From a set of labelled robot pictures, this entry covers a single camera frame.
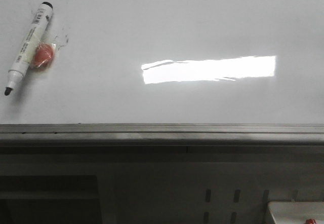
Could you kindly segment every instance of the metal ledge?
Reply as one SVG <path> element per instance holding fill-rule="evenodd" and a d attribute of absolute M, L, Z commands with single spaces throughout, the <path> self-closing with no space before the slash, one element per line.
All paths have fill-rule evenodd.
<path fill-rule="evenodd" d="M 323 145 L 324 125 L 0 125 L 0 146 Z"/>
<path fill-rule="evenodd" d="M 0 200 L 95 200 L 96 192 L 81 191 L 1 191 Z"/>

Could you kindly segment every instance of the white panel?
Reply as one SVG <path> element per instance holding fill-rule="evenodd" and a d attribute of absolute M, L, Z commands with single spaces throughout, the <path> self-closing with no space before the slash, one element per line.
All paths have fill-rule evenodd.
<path fill-rule="evenodd" d="M 324 123 L 323 0 L 2 0 L 3 90 L 43 1 L 69 42 L 47 73 L 1 93 L 2 124 Z M 268 56 L 274 76 L 143 79 L 157 61 Z"/>
<path fill-rule="evenodd" d="M 324 224 L 324 202 L 270 202 L 269 222 L 273 224 L 305 224 L 314 219 Z"/>

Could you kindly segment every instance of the red object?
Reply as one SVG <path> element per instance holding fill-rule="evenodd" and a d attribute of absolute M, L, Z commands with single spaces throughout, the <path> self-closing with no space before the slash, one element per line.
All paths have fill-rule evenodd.
<path fill-rule="evenodd" d="M 54 57 L 54 51 L 51 45 L 41 43 L 36 49 L 36 53 L 34 56 L 34 67 L 43 67 L 48 65 L 50 62 L 52 62 Z"/>
<path fill-rule="evenodd" d="M 315 219 L 308 219 L 306 220 L 306 224 L 316 224 Z"/>

